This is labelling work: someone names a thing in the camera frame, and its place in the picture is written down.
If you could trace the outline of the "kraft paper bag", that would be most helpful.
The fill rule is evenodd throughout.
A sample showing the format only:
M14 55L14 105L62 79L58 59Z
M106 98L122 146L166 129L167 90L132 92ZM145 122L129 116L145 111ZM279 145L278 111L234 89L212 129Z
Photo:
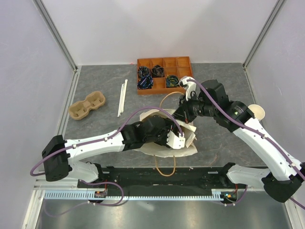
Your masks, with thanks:
M167 94L161 100L161 102L159 104L159 108L161 108L164 100L172 94L182 94L183 95L183 93L181 93L181 92L172 92L172 93ZM146 121L148 118L153 117L153 115L160 115L162 118L165 117L165 115L162 114L161 111L159 111L157 109L150 109L149 111L140 114L139 118L140 118L140 121ZM140 151L146 155L153 156L154 160L155 160L156 170L159 172L160 175L162 175L164 177L170 177L175 173L177 157L191 156L198 152L196 146L193 143L193 141L196 140L196 134L195 134L196 127L194 126L194 124L192 122L185 124L179 120L177 122L182 126L182 130L184 132L184 136L185 136L184 137L185 138L184 147L182 147L180 149L172 149L172 148L167 148L166 146L160 146L156 143L147 143L147 144L144 144L140 149L136 149L136 151ZM160 169L158 168L158 165L157 165L157 157L161 157L161 158L172 157L173 158L174 164L173 164L172 173L164 174L160 171Z

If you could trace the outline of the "stack of paper cups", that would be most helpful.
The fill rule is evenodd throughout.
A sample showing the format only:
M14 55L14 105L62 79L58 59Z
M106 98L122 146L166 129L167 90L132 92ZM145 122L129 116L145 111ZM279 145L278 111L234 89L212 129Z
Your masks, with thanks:
M263 120L265 117L265 110L257 104L251 104L248 108L253 112L255 118L259 121Z

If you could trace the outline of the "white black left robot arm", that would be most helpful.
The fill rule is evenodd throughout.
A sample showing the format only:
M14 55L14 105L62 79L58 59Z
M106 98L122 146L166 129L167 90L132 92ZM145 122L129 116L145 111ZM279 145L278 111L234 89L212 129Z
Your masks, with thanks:
M42 152L46 180L53 182L70 177L101 187L105 181L102 167L97 163L84 163L84 159L135 150L148 143L164 146L173 127L171 119L154 115L145 121L125 125L120 132L114 130L104 135L70 140L56 135Z

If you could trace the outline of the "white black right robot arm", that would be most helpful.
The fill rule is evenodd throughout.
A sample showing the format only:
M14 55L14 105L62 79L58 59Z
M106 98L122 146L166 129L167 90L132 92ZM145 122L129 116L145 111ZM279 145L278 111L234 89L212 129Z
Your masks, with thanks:
M185 89L185 95L173 114L175 119L190 123L199 116L212 117L219 126L243 140L267 166L258 169L227 163L218 176L222 187L242 184L262 188L281 203L295 194L305 180L304 163L278 145L248 106L230 100L217 80L199 83L185 76L179 85Z

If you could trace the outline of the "white straw pack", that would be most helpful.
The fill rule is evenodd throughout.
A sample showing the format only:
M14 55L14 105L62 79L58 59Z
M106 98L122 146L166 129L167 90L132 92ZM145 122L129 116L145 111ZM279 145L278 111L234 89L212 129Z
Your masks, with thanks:
M128 80L125 79L124 83L121 86L121 94L120 94L120 101L119 101L117 117L120 117L121 114L124 112L124 102L125 102L125 97L126 97L127 83L128 83Z

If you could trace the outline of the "green yellow coiled band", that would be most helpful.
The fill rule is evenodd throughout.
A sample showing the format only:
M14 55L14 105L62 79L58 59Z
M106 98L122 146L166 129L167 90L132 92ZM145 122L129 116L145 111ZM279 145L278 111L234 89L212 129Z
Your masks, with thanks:
M179 87L179 78L176 75L166 76L165 82L167 88Z

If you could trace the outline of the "orange compartment tray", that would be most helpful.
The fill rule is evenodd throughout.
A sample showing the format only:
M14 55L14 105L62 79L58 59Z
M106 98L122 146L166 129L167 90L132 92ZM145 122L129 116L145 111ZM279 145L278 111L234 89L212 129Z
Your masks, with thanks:
M190 57L188 56L178 56L178 57L159 57L159 58L143 58L137 60L137 70L140 66L147 66L150 68L150 76L152 77L152 68L155 65L160 65L164 68L164 77L162 78L152 78L153 86L152 89L139 90L137 88L138 95L151 95L151 94L169 94L172 92L184 92L183 87L166 87L166 76L176 75L179 80L184 76L193 76L192 66Z

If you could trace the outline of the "brown black coiled band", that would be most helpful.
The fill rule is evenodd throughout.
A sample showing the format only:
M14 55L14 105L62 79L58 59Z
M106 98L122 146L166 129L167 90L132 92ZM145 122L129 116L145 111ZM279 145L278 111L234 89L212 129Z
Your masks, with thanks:
M153 78L162 78L164 77L164 68L160 65L155 65L152 68L152 77Z

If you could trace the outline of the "blue striped coiled band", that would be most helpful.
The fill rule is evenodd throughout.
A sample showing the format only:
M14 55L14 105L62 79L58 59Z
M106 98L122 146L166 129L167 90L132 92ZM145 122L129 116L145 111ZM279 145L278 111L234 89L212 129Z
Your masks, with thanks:
M153 87L153 78L150 75L144 76L137 83L137 88L139 90L152 89Z

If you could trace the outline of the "dark coiled band left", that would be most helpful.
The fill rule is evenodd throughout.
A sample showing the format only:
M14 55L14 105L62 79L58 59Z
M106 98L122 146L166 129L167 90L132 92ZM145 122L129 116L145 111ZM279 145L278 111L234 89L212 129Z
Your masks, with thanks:
M140 66L138 69L138 77L142 78L145 76L150 75L150 68L148 68L147 66Z

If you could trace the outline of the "brown pulp cup carrier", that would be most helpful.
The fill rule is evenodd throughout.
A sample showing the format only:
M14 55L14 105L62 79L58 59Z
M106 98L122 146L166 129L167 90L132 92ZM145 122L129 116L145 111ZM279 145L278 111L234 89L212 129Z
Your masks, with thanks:
M81 120L85 118L91 110L96 110L103 106L106 102L106 98L100 91L95 91L86 96L85 100L77 101L73 103L68 113L74 120Z

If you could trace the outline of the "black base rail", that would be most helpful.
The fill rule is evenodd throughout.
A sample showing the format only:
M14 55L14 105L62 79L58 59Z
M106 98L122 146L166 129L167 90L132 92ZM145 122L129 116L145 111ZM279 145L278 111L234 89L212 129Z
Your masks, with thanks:
M212 189L239 190L245 184L235 185L224 177L222 167L178 167L170 177L164 177L152 167L103 167L102 177L96 181L114 182L130 196L190 196L209 195Z

